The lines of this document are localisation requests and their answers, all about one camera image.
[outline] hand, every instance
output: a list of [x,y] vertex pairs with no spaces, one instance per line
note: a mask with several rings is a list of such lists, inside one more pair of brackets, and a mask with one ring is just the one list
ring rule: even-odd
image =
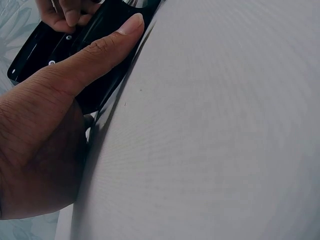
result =
[[75,26],[85,26],[98,10],[101,0],[35,0],[41,19],[57,32],[72,33]]
[[85,122],[75,101],[119,64],[144,30],[141,14],[0,97],[1,219],[57,211],[74,202],[83,170]]

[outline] white curved surface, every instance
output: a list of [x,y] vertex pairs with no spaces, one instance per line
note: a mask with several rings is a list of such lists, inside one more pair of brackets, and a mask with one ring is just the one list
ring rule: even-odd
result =
[[69,238],[319,239],[319,10],[167,0],[98,122]]

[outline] fingernail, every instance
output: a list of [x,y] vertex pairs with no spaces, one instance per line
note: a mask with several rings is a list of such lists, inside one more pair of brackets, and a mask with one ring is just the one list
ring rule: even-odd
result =
[[69,27],[74,27],[80,18],[80,12],[77,10],[70,10],[65,13],[65,20]]
[[117,32],[123,35],[132,34],[143,23],[144,17],[141,13],[136,13],[131,16],[118,30]]

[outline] finger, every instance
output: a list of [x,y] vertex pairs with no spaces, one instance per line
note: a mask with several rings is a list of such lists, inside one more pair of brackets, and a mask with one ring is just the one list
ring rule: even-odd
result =
[[94,41],[64,61],[47,66],[47,70],[55,72],[55,75],[48,79],[48,84],[75,97],[87,85],[122,62],[143,31],[142,15],[140,13],[133,15],[111,35]]
[[65,20],[69,27],[74,27],[80,18],[81,0],[59,0]]
[[79,19],[78,25],[79,26],[86,26],[91,18],[92,18],[91,14],[82,15]]
[[62,7],[60,6],[59,0],[53,0],[53,6],[55,8],[55,11],[63,18],[65,19],[64,11],[62,10]]
[[51,0],[36,0],[42,21],[57,32],[72,33],[74,28],[69,27],[66,20],[60,16]]
[[81,9],[85,11],[87,14],[95,14],[96,11],[100,8],[101,4],[94,3],[91,0],[84,0],[81,3]]
[[84,115],[83,118],[84,118],[85,130],[88,130],[92,126],[92,124],[94,123],[95,119],[90,114]]

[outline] light blue patterned surface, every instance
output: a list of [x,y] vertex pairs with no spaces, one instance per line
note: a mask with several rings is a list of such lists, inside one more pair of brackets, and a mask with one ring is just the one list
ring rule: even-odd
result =
[[[39,20],[34,0],[0,0],[0,95],[12,87],[8,67]],[[0,221],[0,240],[54,240],[58,216]]]

